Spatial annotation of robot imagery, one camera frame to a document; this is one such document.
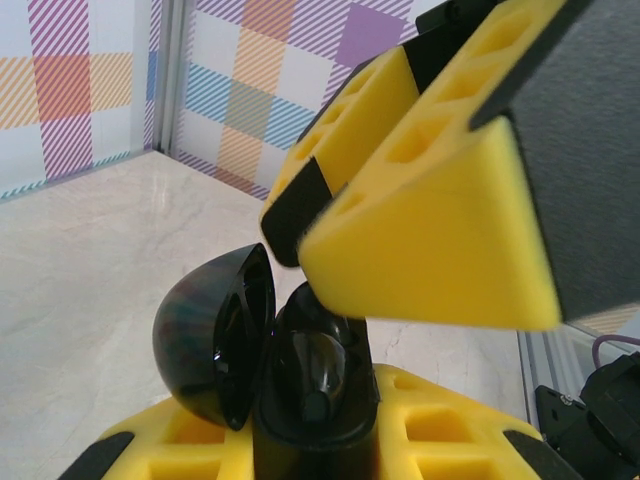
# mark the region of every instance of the marble floor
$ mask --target marble floor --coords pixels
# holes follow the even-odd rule
[[[0,476],[55,479],[167,396],[151,325],[200,264],[259,240],[261,202],[158,153],[0,204]],[[274,266],[279,305],[303,281]],[[515,332],[369,322],[373,359],[525,419]]]

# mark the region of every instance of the checkered wall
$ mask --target checkered wall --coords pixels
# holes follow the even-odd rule
[[[443,0],[198,0],[173,154],[258,198],[362,61],[415,35]]]
[[[162,0],[1,5],[0,199],[150,147]]]

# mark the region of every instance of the colorful plaid pattern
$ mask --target colorful plaid pattern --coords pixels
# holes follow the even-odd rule
[[[286,150],[352,69],[415,35],[416,16],[438,3],[198,0],[177,160],[266,198]]]
[[[136,50],[137,11],[150,15]],[[150,147],[161,16],[162,0],[2,2],[0,199],[128,156],[134,108],[145,112],[138,144]],[[140,105],[134,51],[148,52]]]

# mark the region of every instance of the yellow foam base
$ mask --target yellow foam base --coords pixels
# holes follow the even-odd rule
[[[331,193],[338,192],[417,99],[418,90],[402,47],[373,60],[289,150],[264,211],[312,156]]]
[[[529,424],[395,367],[376,365],[380,480],[535,480],[502,432],[535,438]],[[105,432],[135,438],[104,480],[253,480],[251,422],[208,424],[173,399]]]
[[[527,330],[559,323],[510,123],[468,124],[562,3],[498,5],[302,239],[300,265],[327,308]]]

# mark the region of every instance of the yellow foam block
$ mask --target yellow foam block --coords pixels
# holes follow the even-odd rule
[[[312,156],[331,193],[338,192],[417,99],[418,90],[402,47],[373,60],[289,150],[264,211]]]
[[[538,478],[502,435],[539,439],[532,426],[398,368],[376,365],[375,372],[380,480]],[[102,438],[122,431],[135,437],[104,480],[254,480],[251,420],[234,432],[168,399]],[[489,470],[495,476],[478,476]]]
[[[326,307],[353,317],[541,330],[560,309],[509,121],[470,117],[562,0],[497,6],[298,251]]]

